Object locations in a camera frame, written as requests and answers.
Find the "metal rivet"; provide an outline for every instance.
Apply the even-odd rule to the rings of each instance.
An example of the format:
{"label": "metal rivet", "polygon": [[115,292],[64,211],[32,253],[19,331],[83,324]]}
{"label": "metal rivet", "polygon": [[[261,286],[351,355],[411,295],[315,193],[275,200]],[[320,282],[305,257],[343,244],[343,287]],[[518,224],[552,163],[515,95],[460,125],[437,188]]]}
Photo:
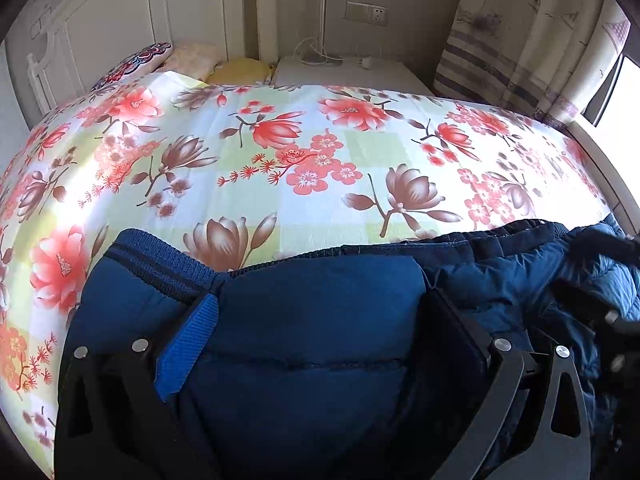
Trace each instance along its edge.
{"label": "metal rivet", "polygon": [[494,341],[494,346],[500,351],[500,352],[508,352],[509,350],[511,350],[511,343],[508,339],[496,339]]}
{"label": "metal rivet", "polygon": [[76,359],[84,359],[89,353],[89,349],[86,346],[79,346],[74,350],[74,357]]}
{"label": "metal rivet", "polygon": [[619,317],[620,314],[618,314],[615,310],[609,310],[607,312],[607,315],[604,317],[604,321],[606,321],[610,325],[613,325]]}
{"label": "metal rivet", "polygon": [[611,362],[611,371],[617,374],[625,365],[625,357],[623,355],[617,355]]}
{"label": "metal rivet", "polygon": [[149,341],[146,339],[138,339],[133,342],[133,345],[131,345],[131,349],[134,352],[144,352],[147,348],[149,348]]}
{"label": "metal rivet", "polygon": [[566,346],[556,346],[556,354],[558,354],[562,359],[567,359],[571,352]]}

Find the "yellow pillow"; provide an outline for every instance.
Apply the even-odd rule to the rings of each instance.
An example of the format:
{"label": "yellow pillow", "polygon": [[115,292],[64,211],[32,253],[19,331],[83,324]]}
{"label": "yellow pillow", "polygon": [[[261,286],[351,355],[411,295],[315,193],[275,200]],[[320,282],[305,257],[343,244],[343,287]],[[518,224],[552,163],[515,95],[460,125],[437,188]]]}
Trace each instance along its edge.
{"label": "yellow pillow", "polygon": [[209,85],[252,86],[271,83],[271,67],[255,59],[239,57],[216,68],[206,83]]}

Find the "white wall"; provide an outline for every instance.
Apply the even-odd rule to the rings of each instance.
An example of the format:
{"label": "white wall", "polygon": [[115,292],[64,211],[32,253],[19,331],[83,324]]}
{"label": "white wall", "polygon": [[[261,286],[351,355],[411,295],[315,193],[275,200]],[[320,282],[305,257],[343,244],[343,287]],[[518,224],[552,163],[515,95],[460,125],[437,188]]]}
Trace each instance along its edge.
{"label": "white wall", "polygon": [[449,37],[459,0],[351,0],[388,7],[388,26],[344,19],[347,0],[327,0],[329,52],[382,56],[404,62],[431,84]]}
{"label": "white wall", "polygon": [[29,129],[24,122],[9,76],[3,41],[0,43],[0,174],[28,136]]}
{"label": "white wall", "polygon": [[[389,26],[348,22],[347,0],[327,1],[327,48],[339,54],[377,55],[404,62],[430,84],[447,41],[459,0],[354,0],[389,8]],[[52,8],[62,0],[50,0]],[[27,54],[44,55],[46,38],[31,40],[28,7],[22,10],[6,37],[7,59],[15,93],[29,126],[41,113],[27,78]],[[300,40],[318,33],[319,0],[278,0],[280,55],[291,54]]]}

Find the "window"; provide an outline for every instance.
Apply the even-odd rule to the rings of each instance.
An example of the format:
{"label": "window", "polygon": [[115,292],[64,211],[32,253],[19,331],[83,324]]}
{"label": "window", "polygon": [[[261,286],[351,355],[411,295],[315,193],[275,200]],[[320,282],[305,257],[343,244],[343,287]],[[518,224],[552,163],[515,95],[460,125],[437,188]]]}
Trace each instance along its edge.
{"label": "window", "polygon": [[640,203],[640,66],[622,56],[616,71],[592,136]]}
{"label": "window", "polygon": [[591,171],[622,228],[640,230],[640,29],[602,88],[569,131],[593,162]]}

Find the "pillow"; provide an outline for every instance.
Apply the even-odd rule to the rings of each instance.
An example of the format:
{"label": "pillow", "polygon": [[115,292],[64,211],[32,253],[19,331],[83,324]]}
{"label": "pillow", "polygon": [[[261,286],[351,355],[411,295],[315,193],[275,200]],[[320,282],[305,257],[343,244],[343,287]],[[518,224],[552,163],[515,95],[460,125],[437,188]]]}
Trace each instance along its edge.
{"label": "pillow", "polygon": [[179,46],[156,72],[173,70],[179,74],[204,81],[222,61],[220,50],[213,45],[189,43]]}
{"label": "pillow", "polygon": [[252,86],[271,84],[273,70],[263,61],[240,57],[216,68],[206,83],[209,85]]}
{"label": "pillow", "polygon": [[143,48],[133,56],[123,59],[118,65],[107,72],[92,88],[99,90],[111,83],[122,82],[128,79],[136,79],[143,75],[151,74],[164,63],[174,51],[171,43],[155,43]]}

